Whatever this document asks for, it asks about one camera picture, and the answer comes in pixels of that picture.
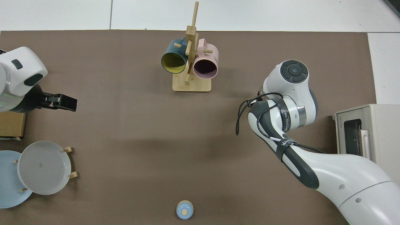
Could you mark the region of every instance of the oven window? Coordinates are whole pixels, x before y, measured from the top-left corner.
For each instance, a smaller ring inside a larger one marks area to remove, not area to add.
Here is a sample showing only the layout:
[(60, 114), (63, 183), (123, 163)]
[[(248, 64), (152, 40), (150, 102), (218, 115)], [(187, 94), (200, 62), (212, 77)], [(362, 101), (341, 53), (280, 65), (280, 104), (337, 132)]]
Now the oven window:
[(346, 144), (346, 154), (362, 156), (361, 140), (358, 135), (361, 130), (361, 120), (355, 119), (344, 122), (344, 141)]

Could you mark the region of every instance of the light blue plate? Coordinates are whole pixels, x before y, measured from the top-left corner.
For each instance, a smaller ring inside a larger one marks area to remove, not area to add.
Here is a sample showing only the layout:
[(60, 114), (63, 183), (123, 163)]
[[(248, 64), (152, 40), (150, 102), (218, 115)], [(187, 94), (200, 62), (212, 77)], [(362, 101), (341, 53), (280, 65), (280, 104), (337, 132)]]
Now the light blue plate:
[(16, 151), (0, 151), (0, 209), (19, 205), (32, 194), (31, 190), (20, 192), (25, 187), (18, 178), (18, 163), (14, 163), (20, 156)]

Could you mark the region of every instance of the dark gray control button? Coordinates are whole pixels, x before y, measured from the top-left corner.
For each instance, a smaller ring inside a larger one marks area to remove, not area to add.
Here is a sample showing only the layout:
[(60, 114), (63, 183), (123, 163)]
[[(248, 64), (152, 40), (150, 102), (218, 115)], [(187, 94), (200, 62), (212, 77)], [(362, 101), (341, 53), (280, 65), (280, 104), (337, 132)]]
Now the dark gray control button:
[(289, 73), (290, 73), (292, 76), (298, 76), (298, 75), (301, 74), (301, 72), (302, 72), (301, 67), (298, 66), (298, 65), (291, 65), (291, 66), (289, 67)]
[(290, 65), (292, 65), (292, 64), (297, 64), (299, 61), (296, 61), (296, 60), (288, 60), (288, 61), (286, 61), (286, 62), (284, 62), (282, 65), (284, 65), (284, 66), (290, 66)]
[(302, 75), (300, 75), (300, 76), (296, 76), (296, 77), (293, 77), (293, 82), (299, 82), (299, 81), (303, 81), (303, 80), (305, 80), (306, 79), (306, 76), (304, 76), (303, 74)]
[(43, 75), (41, 75), (40, 73), (37, 73), (35, 75), (32, 75), (30, 78), (26, 79), (24, 81), (24, 85), (26, 85), (26, 86), (34, 86), (42, 78), (43, 78)]
[(22, 64), (18, 61), (18, 59), (14, 59), (11, 62), (14, 64), (14, 66), (15, 66), (15, 68), (17, 68), (17, 70), (22, 68)]
[(280, 72), (282, 73), (282, 75), (286, 78), (286, 79), (290, 79), (290, 77), (291, 77), (291, 75), (290, 75), (290, 73), (289, 73), (289, 71), (288, 71), (288, 68), (287, 68), (287, 66), (282, 66), (281, 68), (280, 68)]
[(306, 67), (304, 64), (300, 63), (299, 66), (300, 66), (301, 69), (303, 70), (303, 73), (308, 74), (307, 67)]

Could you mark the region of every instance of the cardboard box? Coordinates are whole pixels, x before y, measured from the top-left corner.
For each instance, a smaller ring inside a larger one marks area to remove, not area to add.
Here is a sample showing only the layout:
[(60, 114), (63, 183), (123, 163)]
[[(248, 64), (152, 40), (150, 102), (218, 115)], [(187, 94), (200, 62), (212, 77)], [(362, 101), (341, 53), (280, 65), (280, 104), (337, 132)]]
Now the cardboard box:
[(26, 113), (0, 112), (0, 140), (20, 140), (24, 136)]

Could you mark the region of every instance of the pink mug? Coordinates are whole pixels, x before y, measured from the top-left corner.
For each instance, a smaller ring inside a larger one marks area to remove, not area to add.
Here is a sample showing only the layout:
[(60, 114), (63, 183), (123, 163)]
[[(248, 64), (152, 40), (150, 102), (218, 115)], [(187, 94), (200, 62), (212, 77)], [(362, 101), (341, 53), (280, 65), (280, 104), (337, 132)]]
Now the pink mug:
[(218, 49), (206, 40), (200, 39), (197, 47), (198, 57), (193, 63), (193, 72), (202, 79), (211, 79), (218, 73)]

